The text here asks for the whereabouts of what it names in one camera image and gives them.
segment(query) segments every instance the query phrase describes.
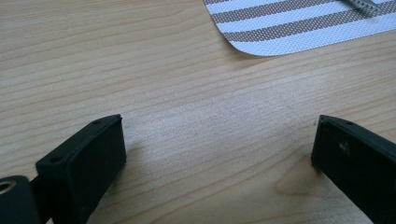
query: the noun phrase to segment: light wood surface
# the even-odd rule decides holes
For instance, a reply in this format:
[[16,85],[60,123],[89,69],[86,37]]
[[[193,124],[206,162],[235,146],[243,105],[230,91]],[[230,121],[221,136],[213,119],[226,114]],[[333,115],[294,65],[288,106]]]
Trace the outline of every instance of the light wood surface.
[[320,114],[396,142],[395,74],[395,32],[259,58],[200,0],[2,0],[0,175],[121,114],[89,223],[371,223],[309,158]]

